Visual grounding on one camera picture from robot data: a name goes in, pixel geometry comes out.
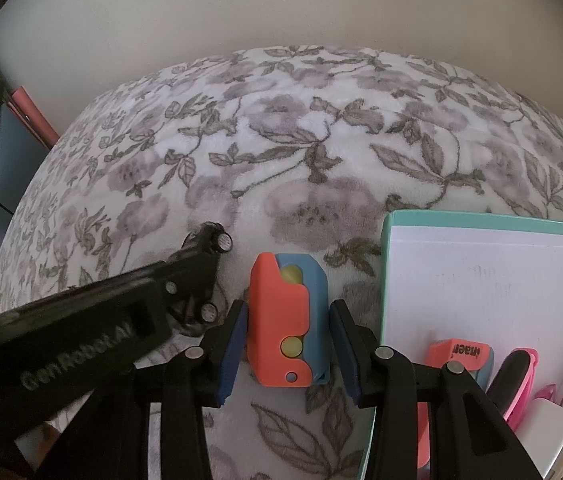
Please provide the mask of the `pink plastic glasses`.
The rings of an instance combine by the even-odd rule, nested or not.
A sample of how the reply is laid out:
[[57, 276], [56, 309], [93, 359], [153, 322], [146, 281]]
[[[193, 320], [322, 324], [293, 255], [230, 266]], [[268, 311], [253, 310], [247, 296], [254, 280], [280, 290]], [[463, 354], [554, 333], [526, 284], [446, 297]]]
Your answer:
[[487, 396], [512, 430], [517, 429], [528, 406], [538, 365], [539, 352], [516, 348], [506, 356], [487, 388]]

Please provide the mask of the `white small charger cube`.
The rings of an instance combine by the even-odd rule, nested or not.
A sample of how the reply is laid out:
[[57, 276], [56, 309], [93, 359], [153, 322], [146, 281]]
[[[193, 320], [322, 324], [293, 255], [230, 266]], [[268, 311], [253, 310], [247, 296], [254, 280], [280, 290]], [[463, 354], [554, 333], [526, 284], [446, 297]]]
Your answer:
[[563, 407], [546, 399], [532, 400], [516, 436], [539, 474], [546, 478], [563, 448]]

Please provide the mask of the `coral blue toy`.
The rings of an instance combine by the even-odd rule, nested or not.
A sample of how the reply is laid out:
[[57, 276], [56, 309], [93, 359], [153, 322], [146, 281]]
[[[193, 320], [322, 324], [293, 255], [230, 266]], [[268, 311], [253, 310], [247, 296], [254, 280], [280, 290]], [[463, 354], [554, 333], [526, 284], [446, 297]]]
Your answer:
[[265, 387], [330, 380], [327, 276], [306, 254], [262, 252], [250, 273], [247, 356]]
[[[425, 361], [427, 366], [441, 368], [451, 361], [460, 362], [482, 389], [487, 388], [494, 365], [494, 350], [488, 344], [458, 338], [441, 340], [431, 344]], [[429, 460], [428, 405], [419, 402], [417, 467], [419, 469], [427, 468]]]

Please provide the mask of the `black toy car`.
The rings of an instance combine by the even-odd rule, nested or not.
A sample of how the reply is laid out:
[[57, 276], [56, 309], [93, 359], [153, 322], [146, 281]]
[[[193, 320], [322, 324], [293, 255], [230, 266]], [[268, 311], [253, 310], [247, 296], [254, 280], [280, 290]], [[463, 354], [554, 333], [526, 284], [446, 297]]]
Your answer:
[[169, 313], [187, 336], [201, 336], [221, 317], [213, 302], [220, 258], [233, 249], [222, 224], [204, 222], [193, 228], [167, 263], [175, 265], [174, 299]]

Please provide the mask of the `magenta plastic piece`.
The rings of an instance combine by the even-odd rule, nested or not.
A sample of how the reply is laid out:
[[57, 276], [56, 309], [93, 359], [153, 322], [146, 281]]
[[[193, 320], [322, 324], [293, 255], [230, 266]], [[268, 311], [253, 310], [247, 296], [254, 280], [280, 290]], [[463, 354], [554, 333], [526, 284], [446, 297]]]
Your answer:
[[557, 385], [554, 382], [552, 382], [551, 384], [548, 384], [543, 388], [537, 390], [535, 395], [533, 396], [533, 399], [534, 400], [544, 399], [549, 402], [553, 402], [555, 398], [556, 390], [557, 390]]

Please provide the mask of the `teal white shallow box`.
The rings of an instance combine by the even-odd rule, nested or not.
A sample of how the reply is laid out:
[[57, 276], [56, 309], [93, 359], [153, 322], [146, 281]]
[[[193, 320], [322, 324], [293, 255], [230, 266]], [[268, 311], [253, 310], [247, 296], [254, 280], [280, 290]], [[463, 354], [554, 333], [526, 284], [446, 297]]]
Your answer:
[[431, 344], [488, 344], [493, 372], [516, 348], [539, 352], [536, 391], [563, 381], [563, 222], [399, 210], [381, 234], [379, 340], [411, 362]]

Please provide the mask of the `floral grey white blanket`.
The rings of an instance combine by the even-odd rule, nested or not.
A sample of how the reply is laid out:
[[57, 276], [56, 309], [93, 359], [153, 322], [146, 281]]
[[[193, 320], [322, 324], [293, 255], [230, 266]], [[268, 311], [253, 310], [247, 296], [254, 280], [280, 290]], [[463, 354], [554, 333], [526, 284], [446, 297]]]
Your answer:
[[379, 232], [398, 209], [563, 220], [563, 120], [449, 64], [371, 49], [201, 58], [96, 98], [50, 150], [0, 249], [0, 312], [169, 257], [198, 224], [314, 256], [379, 324]]

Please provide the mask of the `pink bed frame edge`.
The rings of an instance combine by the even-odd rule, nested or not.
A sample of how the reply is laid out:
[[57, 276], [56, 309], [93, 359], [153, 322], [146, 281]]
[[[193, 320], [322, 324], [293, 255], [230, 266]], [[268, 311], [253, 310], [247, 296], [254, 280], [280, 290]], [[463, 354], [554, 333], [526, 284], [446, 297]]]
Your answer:
[[59, 140], [59, 134], [45, 118], [24, 87], [16, 88], [7, 100], [7, 106], [36, 140], [51, 150]]

